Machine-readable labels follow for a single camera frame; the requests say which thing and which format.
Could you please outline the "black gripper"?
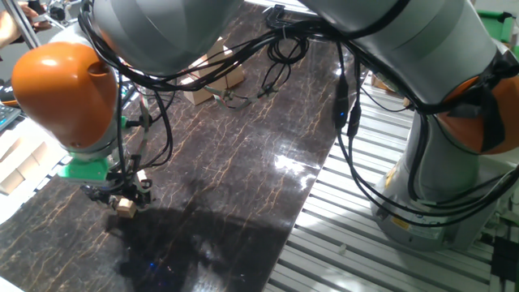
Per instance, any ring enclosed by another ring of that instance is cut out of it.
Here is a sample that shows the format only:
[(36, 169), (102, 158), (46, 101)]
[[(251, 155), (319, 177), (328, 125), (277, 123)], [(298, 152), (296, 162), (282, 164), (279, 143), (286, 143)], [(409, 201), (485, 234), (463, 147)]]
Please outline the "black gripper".
[(138, 207), (151, 204), (152, 181), (135, 182), (134, 174), (115, 175), (114, 184), (108, 187), (83, 187), (83, 193), (101, 207), (116, 209), (117, 200), (113, 195), (135, 195)]

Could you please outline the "person's bare hand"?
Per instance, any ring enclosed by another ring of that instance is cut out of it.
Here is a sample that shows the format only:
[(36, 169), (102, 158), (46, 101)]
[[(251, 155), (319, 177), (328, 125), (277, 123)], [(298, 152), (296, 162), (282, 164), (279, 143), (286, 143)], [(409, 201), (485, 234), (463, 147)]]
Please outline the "person's bare hand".
[(33, 21), (33, 19), (36, 18), (39, 14), (28, 5), (28, 2), (18, 2), (18, 4), (20, 5), (20, 8), (24, 12), (25, 16), (28, 18), (28, 21), (32, 25), (32, 28), (35, 32), (42, 32), (52, 28), (52, 25), (48, 21)]

